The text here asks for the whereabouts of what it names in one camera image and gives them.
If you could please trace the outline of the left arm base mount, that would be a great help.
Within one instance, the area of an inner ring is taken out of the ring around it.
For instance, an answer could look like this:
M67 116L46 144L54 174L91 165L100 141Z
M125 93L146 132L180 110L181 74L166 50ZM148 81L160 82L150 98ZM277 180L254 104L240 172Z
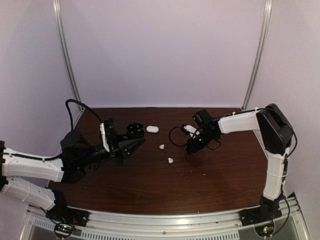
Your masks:
M44 210L45 217L53 223L53 233L59 239L69 238L72 234L78 234L78 227L86 227L90 213L86 210L68 207L65 212L56 210Z

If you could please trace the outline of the black earbud charging case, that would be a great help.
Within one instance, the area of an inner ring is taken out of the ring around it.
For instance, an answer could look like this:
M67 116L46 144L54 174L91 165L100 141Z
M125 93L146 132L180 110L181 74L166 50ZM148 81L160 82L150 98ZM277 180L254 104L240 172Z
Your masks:
M144 125L140 122L131 122L126 129L130 138L143 138L145 135Z

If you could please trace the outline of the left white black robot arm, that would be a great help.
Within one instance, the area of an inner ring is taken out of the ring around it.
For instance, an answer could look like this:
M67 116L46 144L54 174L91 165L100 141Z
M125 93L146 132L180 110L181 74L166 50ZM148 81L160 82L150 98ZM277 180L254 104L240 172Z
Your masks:
M86 169L97 169L102 163L116 160L122 164L146 141L144 134L127 132L101 135L98 145L90 145L75 130L60 142L61 154L53 157L32 155L0 146L0 191L23 202L52 212L61 222L72 218L64 194L55 189L37 186L25 178L44 179L56 183L75 184L86 176Z

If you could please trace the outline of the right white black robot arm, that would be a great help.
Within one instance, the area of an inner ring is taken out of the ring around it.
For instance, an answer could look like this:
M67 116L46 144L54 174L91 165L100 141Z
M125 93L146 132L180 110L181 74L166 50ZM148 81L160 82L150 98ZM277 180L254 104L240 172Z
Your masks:
M194 125L184 125L185 151L208 167L213 192L230 209L259 206L266 221L276 212L288 174L289 158L297 147L292 125L276 104L211 116L202 109Z

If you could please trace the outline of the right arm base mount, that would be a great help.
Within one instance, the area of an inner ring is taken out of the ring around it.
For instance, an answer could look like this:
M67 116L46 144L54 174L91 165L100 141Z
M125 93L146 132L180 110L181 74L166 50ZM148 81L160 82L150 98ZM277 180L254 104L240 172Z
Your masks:
M270 211L262 206L246 208L238 214L242 226L253 225L255 233L262 238L271 237L276 232L275 219L282 216L280 209Z

